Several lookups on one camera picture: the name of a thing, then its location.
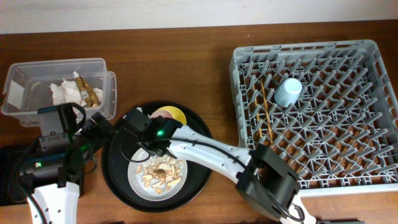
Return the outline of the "grey dishwasher rack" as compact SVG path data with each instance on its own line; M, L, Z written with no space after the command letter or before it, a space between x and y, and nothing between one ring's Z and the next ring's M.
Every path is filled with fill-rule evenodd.
M270 145L298 173L301 196L397 190L397 98L377 43L238 47L229 73L239 145ZM302 91L281 107L274 94L288 78Z

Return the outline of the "white tissue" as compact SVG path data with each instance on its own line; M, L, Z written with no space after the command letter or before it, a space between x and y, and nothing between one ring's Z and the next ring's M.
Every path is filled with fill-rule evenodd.
M87 106L85 100L80 95L75 81L66 81L63 79L61 85L52 83L49 87L52 91L54 106L64 103L77 103L83 107Z

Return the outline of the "black rectangular tray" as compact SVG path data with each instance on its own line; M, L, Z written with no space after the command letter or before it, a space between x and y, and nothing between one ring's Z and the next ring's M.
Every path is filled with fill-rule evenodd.
M1 147L1 205L27 202L40 187L84 184L86 154L79 149L39 152L39 143Z

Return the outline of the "round black serving tray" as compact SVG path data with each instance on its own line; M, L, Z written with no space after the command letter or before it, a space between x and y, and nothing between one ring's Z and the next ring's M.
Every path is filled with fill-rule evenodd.
M199 115L197 115L191 109L178 103L169 101L153 101L142 105L133 106L133 108L141 107L143 113L151 114L163 106L175 106L182 110L187 118L187 124L190 128L206 137L213 138L208 126L199 117ZM128 180L128 166L130 164L137 164L129 162L123 157L123 155L120 153L119 143L117 142L120 137L127 137L127 140L122 140L122 143L127 143L127 152L124 153L126 156L133 156L134 153L139 149L139 146L135 144L136 138L133 137L131 140L128 140L128 134L124 134L123 132L122 135L120 134L121 131L116 133L116 135L113 137L113 140L103 147L101 154L101 169L103 172L103 177L113 194L115 194L120 201L136 210L149 213L160 213L182 207L201 192L210 178L212 172L210 169L197 163L188 161L187 180L174 196L158 202L146 200L133 191L133 188Z

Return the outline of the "clear plastic waste bin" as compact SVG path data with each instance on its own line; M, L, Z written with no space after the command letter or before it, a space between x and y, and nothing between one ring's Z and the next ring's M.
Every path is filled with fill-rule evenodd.
M1 113L20 121L21 126L38 126L37 110L53 106L50 85L72 81L73 72L84 78L92 88L103 91L101 104L85 107L86 115L100 112L111 120L116 114L116 75L106 68L102 58L78 58L15 63L10 66L4 84Z

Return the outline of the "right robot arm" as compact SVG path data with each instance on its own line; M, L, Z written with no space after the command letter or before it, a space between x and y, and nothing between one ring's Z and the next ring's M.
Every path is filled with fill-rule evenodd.
M208 138L173 118L151 118L134 108L123 129L152 156L172 156L205 166L232 180L260 214L281 223L316 223L300 198L298 174L270 147L230 146Z

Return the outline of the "grey plate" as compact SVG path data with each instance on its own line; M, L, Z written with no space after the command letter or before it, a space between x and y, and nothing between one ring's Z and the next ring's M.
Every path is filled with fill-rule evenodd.
M134 153L134 155L131 157L132 162L129 163L128 169L127 169L127 177L130 183L131 188L133 189L133 191L138 194L138 196L140 196L143 199L149 200L149 201L161 201L161 200L166 200L171 198L172 196L174 196L178 191L180 191L187 179L187 175L188 175L188 165L187 162L185 160L185 168L184 168L184 178L182 180L181 184L177 184L177 186L175 188L173 188L171 191L162 194L162 195L155 195L153 192L150 193L148 191L145 191L139 184L137 175L135 174L135 170L136 167L140 164L143 163L145 161L148 161L149 159L153 158L153 157L149 157L149 154L146 153L145 150L143 149L138 149L137 152Z

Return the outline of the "food scraps on plate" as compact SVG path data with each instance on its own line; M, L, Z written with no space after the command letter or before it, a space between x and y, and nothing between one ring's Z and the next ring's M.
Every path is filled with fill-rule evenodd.
M135 170L140 186L150 193L162 195L181 184L185 163L169 156L153 157L140 163Z

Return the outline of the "pink cup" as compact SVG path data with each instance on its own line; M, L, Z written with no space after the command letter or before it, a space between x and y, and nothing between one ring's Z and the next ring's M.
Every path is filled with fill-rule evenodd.
M156 110L155 112L153 112L151 114L151 118L157 118L159 116L161 116L163 118L173 118L173 116L170 112L168 112L166 110L162 110L162 109Z

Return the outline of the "gold foil wrapper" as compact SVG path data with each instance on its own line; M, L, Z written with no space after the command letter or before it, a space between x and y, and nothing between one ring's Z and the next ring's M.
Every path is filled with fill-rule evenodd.
M73 72L73 76L75 78L76 85L78 87L78 90L80 91L80 95L86 105L88 107L97 107L100 105L100 100L98 99L96 93L92 89L92 87L89 86L89 84L86 82L84 78L79 76L77 72Z

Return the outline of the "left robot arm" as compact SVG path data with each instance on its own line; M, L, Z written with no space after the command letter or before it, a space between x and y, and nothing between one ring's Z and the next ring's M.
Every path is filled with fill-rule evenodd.
M83 115L77 119L76 111ZM116 130L100 113L90 118L76 103L41 108L41 134L21 155L10 176L29 203L33 223L76 223L85 166Z

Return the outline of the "light blue cup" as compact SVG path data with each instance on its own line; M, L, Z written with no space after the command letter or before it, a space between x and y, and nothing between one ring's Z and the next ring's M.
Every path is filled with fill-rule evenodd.
M301 91L301 82L296 78L288 78L276 89L275 102L281 107L288 107L298 100Z

